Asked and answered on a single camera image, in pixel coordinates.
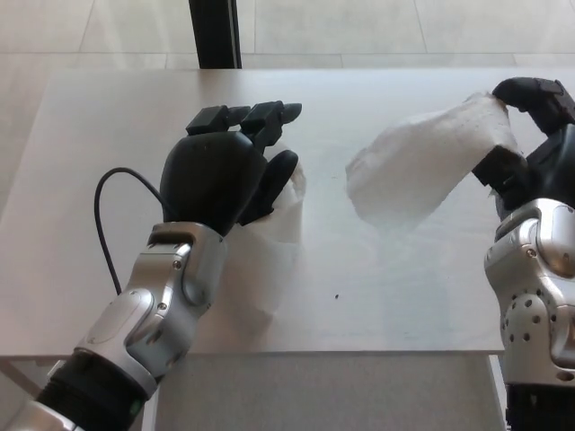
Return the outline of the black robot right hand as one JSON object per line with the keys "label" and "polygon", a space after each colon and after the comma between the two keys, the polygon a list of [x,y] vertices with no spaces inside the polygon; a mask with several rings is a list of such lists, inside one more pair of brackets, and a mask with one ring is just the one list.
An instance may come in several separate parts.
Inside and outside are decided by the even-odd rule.
{"label": "black robot right hand", "polygon": [[473,169],[473,175],[499,196],[500,217],[537,198],[574,206],[574,99],[558,80],[513,77],[492,94],[526,112],[546,140],[524,157],[501,145]]}

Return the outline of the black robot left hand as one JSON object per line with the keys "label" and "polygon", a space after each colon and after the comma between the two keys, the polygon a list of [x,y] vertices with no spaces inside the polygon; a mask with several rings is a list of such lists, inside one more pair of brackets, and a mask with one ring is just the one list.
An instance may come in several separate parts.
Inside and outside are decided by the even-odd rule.
{"label": "black robot left hand", "polygon": [[301,104],[283,101],[202,109],[166,158],[164,221],[199,223],[226,236],[236,224],[270,215],[298,156],[283,150],[267,159],[264,152],[301,112]]}

